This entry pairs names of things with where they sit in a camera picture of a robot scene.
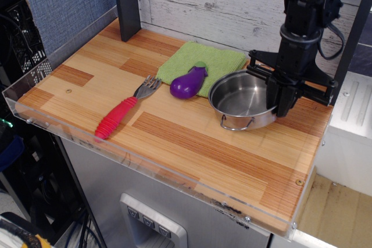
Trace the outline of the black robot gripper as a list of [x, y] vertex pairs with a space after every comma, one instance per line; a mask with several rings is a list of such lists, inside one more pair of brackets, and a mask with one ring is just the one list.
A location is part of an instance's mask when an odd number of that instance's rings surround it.
[[301, 97], [328, 106], [338, 84], [316, 64], [323, 30], [298, 35], [281, 26], [280, 36], [277, 53], [249, 51], [248, 73], [267, 85], [266, 107], [278, 104], [277, 117], [285, 117]]

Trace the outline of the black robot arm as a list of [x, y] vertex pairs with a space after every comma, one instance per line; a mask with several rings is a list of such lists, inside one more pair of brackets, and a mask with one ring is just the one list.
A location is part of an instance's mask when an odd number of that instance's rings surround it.
[[343, 34], [332, 24], [339, 18], [341, 0], [284, 0], [285, 23], [280, 28], [277, 53], [251, 50], [247, 72], [265, 81], [266, 106], [285, 117], [296, 101], [306, 97], [329, 105], [338, 86], [319, 69], [316, 56], [322, 55], [321, 39], [329, 28], [344, 42]]

